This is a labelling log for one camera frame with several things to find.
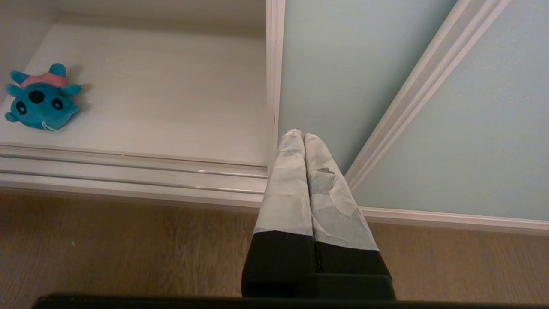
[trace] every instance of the white shelf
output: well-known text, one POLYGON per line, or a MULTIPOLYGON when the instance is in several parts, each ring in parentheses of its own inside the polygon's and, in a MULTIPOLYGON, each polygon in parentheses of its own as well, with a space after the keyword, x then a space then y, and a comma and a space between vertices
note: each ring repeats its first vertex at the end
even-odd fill
POLYGON ((0 144, 266 166, 265 59, 261 29, 65 15, 25 72, 65 64, 82 112, 57 133, 2 119, 0 144))

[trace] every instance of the stuffed animal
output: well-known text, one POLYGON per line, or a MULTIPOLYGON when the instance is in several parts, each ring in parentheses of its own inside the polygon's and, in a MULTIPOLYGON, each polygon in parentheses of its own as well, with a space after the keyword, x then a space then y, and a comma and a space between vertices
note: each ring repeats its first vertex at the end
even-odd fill
POLYGON ((80 85, 69 85, 66 68, 55 63, 42 75, 11 72, 12 79, 21 87, 9 84, 9 95, 15 97, 11 112, 5 114, 9 122, 21 122, 35 129, 57 131, 78 112, 71 98, 82 90, 80 85))

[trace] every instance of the plush toy ear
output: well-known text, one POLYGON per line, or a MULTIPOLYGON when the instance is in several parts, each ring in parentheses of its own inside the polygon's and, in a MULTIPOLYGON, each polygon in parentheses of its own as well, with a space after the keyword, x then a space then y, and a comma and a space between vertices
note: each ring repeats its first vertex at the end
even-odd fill
POLYGON ((76 112, 78 112, 78 109, 79 109, 78 106, 72 105, 68 107, 65 111, 67 114, 72 115, 72 114, 76 114, 76 112))
POLYGON ((67 85, 65 87, 61 87, 61 91, 63 91, 64 94, 68 95, 69 97, 76 96, 77 94, 82 91, 82 86, 80 85, 67 85))
POLYGON ((15 117, 15 115, 12 114, 12 113, 6 113, 6 114, 4 115, 4 117, 5 117, 5 119, 6 119, 7 121, 9 121, 9 122, 18 122, 18 121, 19 121, 19 119, 17 119, 17 118, 15 117))
POLYGON ((19 96, 19 94, 21 94, 21 87, 17 87, 15 85, 12 85, 12 84, 8 84, 6 87, 5 87, 6 91, 8 91, 9 95, 11 95, 12 97, 15 97, 17 98, 19 96))
POLYGON ((19 85, 21 85, 29 77, 28 74, 19 71, 12 71, 9 75, 12 77, 13 81, 19 85))
POLYGON ((66 77, 67 76, 67 69, 64 65, 60 63, 54 63, 51 67, 49 67, 49 71, 52 74, 55 74, 57 76, 66 77))

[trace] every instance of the baseboard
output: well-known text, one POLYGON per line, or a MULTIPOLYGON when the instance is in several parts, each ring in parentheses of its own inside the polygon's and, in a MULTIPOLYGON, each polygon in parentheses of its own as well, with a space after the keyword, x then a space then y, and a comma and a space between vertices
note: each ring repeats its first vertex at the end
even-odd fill
POLYGON ((549 236, 549 221, 476 216, 471 214, 359 207, 369 223, 416 225, 549 236))

